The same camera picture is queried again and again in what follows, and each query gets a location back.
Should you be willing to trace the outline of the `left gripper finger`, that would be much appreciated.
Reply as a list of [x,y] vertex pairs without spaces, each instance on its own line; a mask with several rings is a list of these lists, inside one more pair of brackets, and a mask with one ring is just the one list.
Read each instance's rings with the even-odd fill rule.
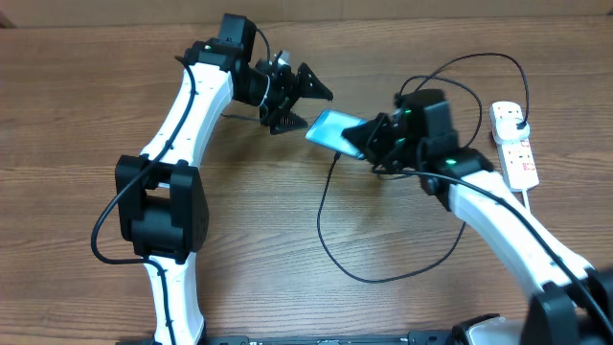
[[310,67],[303,62],[296,74],[294,98],[296,100],[301,98],[322,99],[331,102],[333,100],[333,93],[316,77]]
[[269,124],[271,135],[287,133],[289,131],[304,129],[307,121],[292,111],[277,111]]

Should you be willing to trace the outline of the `blue Galaxy smartphone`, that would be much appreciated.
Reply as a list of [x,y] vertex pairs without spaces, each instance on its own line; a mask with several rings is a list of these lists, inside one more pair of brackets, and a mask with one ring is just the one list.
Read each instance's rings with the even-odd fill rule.
[[317,145],[364,160],[364,154],[342,136],[346,128],[366,124],[364,119],[333,109],[325,109],[306,132],[305,138]]

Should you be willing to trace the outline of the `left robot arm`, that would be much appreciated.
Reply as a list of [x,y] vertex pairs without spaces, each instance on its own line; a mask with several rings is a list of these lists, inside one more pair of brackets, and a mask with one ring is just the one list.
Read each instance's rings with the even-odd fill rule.
[[224,14],[219,34],[196,41],[180,62],[183,79],[164,123],[137,156],[115,169],[123,238],[145,266],[156,313],[149,344],[200,344],[205,319],[197,301],[196,254],[209,226],[199,168],[218,119],[232,102],[254,106],[271,134],[307,127],[293,105],[330,101],[332,92],[289,54],[251,61],[261,30],[242,15]]

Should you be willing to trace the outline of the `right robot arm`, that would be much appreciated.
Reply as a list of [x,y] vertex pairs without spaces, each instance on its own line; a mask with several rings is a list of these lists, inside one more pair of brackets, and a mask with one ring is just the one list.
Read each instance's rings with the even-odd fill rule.
[[472,227],[514,276],[522,321],[485,315],[456,325],[454,344],[609,344],[612,273],[558,241],[476,149],[463,148],[439,89],[397,96],[391,114],[343,130],[377,174],[416,175],[422,188]]

